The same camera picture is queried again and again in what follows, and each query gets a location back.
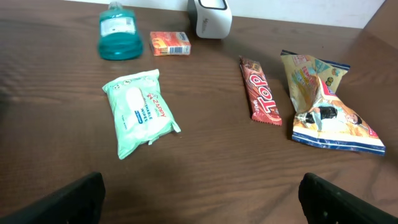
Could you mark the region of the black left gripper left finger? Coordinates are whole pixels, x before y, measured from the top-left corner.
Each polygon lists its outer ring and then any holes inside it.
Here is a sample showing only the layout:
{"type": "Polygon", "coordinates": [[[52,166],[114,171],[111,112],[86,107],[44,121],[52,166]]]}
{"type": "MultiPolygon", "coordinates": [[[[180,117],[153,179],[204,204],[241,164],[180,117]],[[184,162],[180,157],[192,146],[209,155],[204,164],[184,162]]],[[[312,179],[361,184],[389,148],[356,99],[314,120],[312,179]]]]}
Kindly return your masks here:
{"type": "Polygon", "coordinates": [[[6,217],[1,223],[82,223],[100,221],[105,198],[103,176],[92,172],[6,217]]]}

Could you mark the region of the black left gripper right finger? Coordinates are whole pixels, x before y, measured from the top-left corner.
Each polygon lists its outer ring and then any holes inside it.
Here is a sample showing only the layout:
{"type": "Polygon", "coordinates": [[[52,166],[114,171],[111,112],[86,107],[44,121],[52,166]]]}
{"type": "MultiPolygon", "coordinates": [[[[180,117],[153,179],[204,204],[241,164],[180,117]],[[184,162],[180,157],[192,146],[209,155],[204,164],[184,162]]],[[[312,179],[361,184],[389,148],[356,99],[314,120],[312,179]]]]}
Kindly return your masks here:
{"type": "Polygon", "coordinates": [[[397,224],[397,217],[313,173],[301,180],[298,199],[308,224],[397,224]]]}

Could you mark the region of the cream snack chips bag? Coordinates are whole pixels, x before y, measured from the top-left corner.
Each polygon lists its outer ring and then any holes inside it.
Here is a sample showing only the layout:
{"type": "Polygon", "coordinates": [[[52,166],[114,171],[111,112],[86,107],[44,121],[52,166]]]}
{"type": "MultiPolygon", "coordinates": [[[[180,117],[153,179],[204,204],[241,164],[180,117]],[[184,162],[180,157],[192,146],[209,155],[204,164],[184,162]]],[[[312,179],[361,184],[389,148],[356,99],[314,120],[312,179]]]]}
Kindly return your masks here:
{"type": "Polygon", "coordinates": [[[292,139],[314,147],[384,155],[385,145],[335,92],[350,66],[287,50],[280,53],[295,109],[292,139]]]}

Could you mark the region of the mint green wipes pack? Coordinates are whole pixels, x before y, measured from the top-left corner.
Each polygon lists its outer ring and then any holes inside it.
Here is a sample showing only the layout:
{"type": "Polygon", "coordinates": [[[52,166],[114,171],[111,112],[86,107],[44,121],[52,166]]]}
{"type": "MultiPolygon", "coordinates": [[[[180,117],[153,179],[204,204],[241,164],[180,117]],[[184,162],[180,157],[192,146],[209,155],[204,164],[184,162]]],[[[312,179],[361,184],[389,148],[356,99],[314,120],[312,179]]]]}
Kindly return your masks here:
{"type": "Polygon", "coordinates": [[[160,93],[158,69],[116,78],[102,87],[114,117],[118,157],[125,159],[141,144],[181,131],[160,93]]]}

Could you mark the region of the orange Top chocolate bar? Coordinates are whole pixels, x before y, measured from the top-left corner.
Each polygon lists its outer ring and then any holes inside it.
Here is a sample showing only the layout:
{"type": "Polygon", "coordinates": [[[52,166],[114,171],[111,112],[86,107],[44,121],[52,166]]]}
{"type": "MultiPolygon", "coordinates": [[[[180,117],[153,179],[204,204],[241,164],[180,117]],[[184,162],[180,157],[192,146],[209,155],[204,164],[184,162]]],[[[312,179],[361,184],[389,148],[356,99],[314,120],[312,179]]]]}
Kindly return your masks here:
{"type": "Polygon", "coordinates": [[[251,109],[251,119],[260,123],[281,126],[282,118],[261,64],[240,56],[239,66],[251,109]]]}

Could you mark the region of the blue Listerine mouthwash bottle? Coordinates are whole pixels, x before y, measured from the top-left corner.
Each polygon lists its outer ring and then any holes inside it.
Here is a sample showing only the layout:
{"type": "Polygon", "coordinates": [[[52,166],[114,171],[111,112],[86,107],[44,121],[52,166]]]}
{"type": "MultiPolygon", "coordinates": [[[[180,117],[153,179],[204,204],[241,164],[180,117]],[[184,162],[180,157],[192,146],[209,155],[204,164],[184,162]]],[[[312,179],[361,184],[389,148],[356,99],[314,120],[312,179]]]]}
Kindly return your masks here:
{"type": "Polygon", "coordinates": [[[130,60],[142,55],[144,44],[133,10],[123,8],[119,1],[110,2],[99,15],[97,49],[105,60],[130,60]]]}

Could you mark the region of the orange snack packet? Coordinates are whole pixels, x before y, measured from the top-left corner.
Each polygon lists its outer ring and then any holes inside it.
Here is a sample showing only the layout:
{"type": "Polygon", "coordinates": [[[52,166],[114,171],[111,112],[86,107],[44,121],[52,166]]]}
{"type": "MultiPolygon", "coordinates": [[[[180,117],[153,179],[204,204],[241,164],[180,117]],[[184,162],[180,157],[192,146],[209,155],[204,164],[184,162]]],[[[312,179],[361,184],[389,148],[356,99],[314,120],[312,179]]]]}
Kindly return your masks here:
{"type": "Polygon", "coordinates": [[[190,55],[191,44],[185,32],[150,32],[150,46],[155,56],[190,55]]]}

